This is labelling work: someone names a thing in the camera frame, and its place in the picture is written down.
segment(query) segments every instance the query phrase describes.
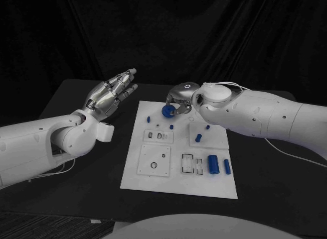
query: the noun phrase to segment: small blue part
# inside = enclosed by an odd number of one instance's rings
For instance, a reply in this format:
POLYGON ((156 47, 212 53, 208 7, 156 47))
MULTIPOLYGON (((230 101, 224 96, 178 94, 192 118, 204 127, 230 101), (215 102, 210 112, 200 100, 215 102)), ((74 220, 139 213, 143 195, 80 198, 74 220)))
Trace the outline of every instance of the small blue part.
POLYGON ((225 174, 231 174, 231 170, 230 170, 230 165, 228 165, 228 160, 224 159, 224 166, 225 166, 225 174))
POLYGON ((208 155, 210 174, 218 174, 218 159, 215 155, 208 155))
POLYGON ((197 134, 197 138, 195 138, 195 142, 197 142, 197 143, 200 142, 200 139, 201 139, 201 135, 197 134))
POLYGON ((175 108, 172 105, 166 105, 161 108, 161 114, 166 117, 166 118, 171 118, 174 116, 169 115, 169 112, 174 111, 175 108))

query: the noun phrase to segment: dark table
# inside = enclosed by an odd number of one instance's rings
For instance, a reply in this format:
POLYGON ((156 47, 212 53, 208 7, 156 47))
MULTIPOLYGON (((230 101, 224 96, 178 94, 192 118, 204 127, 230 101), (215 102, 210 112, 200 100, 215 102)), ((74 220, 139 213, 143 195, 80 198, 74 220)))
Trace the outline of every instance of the dark table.
MULTIPOLYGON (((97 83, 63 81, 38 118, 68 115, 81 107, 97 83)), ((168 214, 215 214, 250 220, 295 235, 327 237, 327 169, 279 153, 260 138, 227 131, 237 200, 119 189, 139 100, 162 102, 171 89, 164 85, 138 86, 104 120, 115 126, 112 142, 97 141, 68 172, 0 190, 0 212, 122 222, 168 214)), ((267 92, 295 100, 287 92, 267 92)), ((270 142, 286 153, 327 164, 297 145, 270 142)))

